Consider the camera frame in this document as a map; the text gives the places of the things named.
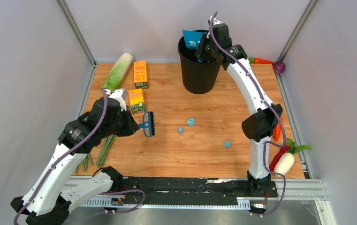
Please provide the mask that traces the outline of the blue dustpan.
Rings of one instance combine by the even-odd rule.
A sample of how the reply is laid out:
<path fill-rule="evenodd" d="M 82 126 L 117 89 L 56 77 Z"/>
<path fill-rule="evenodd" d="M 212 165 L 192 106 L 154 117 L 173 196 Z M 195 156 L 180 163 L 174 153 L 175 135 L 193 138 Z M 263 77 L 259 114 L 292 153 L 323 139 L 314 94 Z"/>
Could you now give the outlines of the blue dustpan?
<path fill-rule="evenodd" d="M 185 46 L 194 53 L 199 49 L 201 38 L 207 31 L 182 30 Z"/>

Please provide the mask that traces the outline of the blue hand brush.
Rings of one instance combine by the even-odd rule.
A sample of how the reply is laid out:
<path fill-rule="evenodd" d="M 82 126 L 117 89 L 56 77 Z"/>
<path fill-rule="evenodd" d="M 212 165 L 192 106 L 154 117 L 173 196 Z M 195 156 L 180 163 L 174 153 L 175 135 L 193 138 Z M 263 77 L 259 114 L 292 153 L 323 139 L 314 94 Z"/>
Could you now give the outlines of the blue hand brush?
<path fill-rule="evenodd" d="M 146 111 L 142 116 L 142 123 L 139 127 L 143 130 L 144 135 L 148 138 L 155 136 L 154 114 L 151 111 Z"/>

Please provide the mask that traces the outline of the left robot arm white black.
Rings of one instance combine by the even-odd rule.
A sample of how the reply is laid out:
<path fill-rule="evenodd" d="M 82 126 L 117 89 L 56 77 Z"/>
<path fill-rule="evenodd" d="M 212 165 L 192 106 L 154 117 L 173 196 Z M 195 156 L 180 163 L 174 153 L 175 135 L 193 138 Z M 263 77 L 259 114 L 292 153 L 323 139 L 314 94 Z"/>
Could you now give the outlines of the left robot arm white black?
<path fill-rule="evenodd" d="M 24 196 L 12 200 L 18 218 L 27 215 L 29 225 L 61 225 L 83 202 L 104 192 L 121 192 L 122 175 L 114 168 L 102 168 L 93 178 L 67 190 L 64 185 L 76 167 L 98 146 L 102 139 L 115 135 L 126 137 L 140 130 L 128 106 L 103 97 L 90 112 L 68 123 L 61 133 L 54 154 L 41 177 Z"/>

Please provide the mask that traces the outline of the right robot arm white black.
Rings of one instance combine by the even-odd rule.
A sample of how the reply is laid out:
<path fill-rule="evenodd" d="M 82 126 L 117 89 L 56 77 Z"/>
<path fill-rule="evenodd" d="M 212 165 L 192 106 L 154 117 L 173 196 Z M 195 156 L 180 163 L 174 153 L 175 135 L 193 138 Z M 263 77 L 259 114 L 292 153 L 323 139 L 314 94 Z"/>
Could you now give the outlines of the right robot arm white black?
<path fill-rule="evenodd" d="M 281 124 L 283 108 L 274 104 L 263 91 L 243 47 L 232 44 L 225 23 L 209 22 L 209 31 L 202 35 L 195 56 L 201 60 L 215 59 L 222 65 L 246 101 L 250 115 L 242 122 L 242 130 L 250 141 L 251 150 L 247 190 L 251 195 L 259 196 L 271 183 L 268 152 L 273 130 Z"/>

